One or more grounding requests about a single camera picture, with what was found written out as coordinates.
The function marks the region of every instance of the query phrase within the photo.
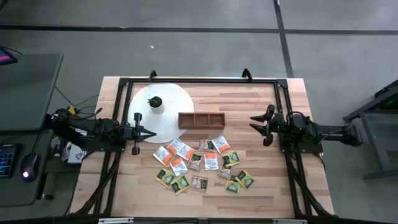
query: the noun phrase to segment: small potted plant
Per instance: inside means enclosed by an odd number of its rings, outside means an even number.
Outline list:
[[[148,99],[148,103],[154,113],[157,113],[157,114],[163,113],[164,104],[160,97],[154,96],[151,99]]]

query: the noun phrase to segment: gray floor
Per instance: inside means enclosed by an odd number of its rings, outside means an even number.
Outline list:
[[[393,0],[280,0],[280,6],[286,29],[398,29]],[[271,0],[13,0],[0,22],[277,28]],[[313,120],[343,124],[342,116],[397,79],[397,42],[396,35],[288,35],[294,75],[305,80]],[[158,75],[237,77],[247,67],[256,77],[286,77],[278,34],[0,30],[0,45],[25,54],[63,53],[57,85],[73,102],[96,94],[105,75],[148,75],[153,69]],[[50,111],[66,105],[55,93]],[[336,214],[398,222],[398,179],[362,181],[376,171],[370,148],[323,146]],[[69,187],[52,188],[62,195],[53,205],[0,209],[0,219],[62,215],[73,181],[54,177],[53,185]]]

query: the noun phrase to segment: succulent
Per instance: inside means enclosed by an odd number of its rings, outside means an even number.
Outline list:
[[[154,96],[151,99],[148,99],[148,103],[153,108],[158,108],[162,105],[162,99],[158,96]]]

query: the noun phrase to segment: keyboard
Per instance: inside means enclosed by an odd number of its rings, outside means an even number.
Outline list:
[[[0,145],[0,179],[12,177],[18,149],[18,144]]]

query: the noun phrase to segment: white pot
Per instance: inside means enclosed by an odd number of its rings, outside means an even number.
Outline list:
[[[163,102],[162,102],[162,104],[159,107],[156,107],[156,108],[151,107],[151,105],[149,105],[149,106],[152,109],[152,111],[154,113],[156,113],[156,114],[161,114],[161,113],[164,112],[164,104],[163,104]]]

